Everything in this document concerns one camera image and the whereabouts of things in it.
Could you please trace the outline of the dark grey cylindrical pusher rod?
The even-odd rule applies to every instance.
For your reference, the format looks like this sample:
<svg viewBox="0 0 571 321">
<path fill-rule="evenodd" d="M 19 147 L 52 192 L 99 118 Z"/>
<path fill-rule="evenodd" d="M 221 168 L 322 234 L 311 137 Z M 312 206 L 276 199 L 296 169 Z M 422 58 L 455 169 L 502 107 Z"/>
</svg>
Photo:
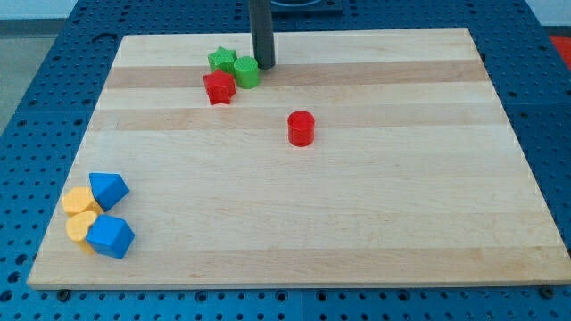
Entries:
<svg viewBox="0 0 571 321">
<path fill-rule="evenodd" d="M 254 58 L 262 70 L 275 65 L 275 45 L 270 0 L 248 1 Z"/>
</svg>

